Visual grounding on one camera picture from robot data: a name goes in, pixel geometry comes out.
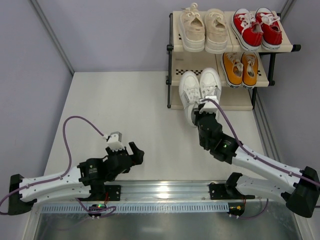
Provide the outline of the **white sneaker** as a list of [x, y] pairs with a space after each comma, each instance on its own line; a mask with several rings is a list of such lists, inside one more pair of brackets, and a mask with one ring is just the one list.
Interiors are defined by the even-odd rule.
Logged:
[[196, 74], [186, 71], [180, 78], [178, 86], [179, 97], [183, 105], [184, 115], [188, 124], [195, 128], [193, 111], [200, 99], [200, 85]]
[[220, 103], [222, 85], [218, 72], [211, 67], [205, 68], [199, 80], [200, 100], [215, 96]]

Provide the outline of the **red canvas sneaker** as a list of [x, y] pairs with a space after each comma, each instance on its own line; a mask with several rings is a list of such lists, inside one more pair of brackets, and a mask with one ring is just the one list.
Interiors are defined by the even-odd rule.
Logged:
[[263, 31], [262, 47], [269, 51], [278, 50], [283, 39], [279, 25], [280, 17], [266, 7], [260, 7], [255, 12], [255, 18]]
[[256, 52], [262, 43], [263, 31], [253, 13], [238, 9], [231, 18], [231, 29], [240, 46], [247, 52]]

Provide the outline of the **beige lace sneaker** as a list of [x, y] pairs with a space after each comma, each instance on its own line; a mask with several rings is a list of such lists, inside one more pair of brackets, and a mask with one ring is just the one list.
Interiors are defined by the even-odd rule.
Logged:
[[205, 25], [197, 3], [183, 9], [178, 18], [178, 31], [185, 51], [197, 53], [204, 50]]
[[211, 8], [204, 15], [205, 46], [211, 54], [222, 54], [227, 49], [228, 26], [224, 12]]

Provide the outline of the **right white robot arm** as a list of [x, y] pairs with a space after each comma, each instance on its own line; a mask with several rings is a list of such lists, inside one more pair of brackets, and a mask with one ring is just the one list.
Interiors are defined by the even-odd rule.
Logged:
[[215, 113], [196, 111], [192, 118], [199, 144], [218, 161], [250, 170], [262, 179], [233, 172], [225, 183], [232, 198], [259, 196], [284, 204], [293, 213], [311, 218], [320, 197], [320, 179], [315, 169], [282, 164], [261, 155], [235, 137], [223, 133]]

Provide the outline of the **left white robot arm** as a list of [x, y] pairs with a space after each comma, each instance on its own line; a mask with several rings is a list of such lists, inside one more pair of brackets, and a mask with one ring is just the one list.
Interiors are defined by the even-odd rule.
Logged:
[[100, 200], [106, 193], [106, 182], [113, 182], [119, 174], [128, 173], [131, 167], [143, 163], [144, 151], [134, 142], [130, 142], [129, 147], [132, 154], [125, 148], [111, 150], [107, 147], [106, 159], [89, 158], [72, 167], [66, 174], [36, 178], [12, 175], [9, 182], [8, 215], [21, 215], [31, 211], [35, 204], [54, 200]]

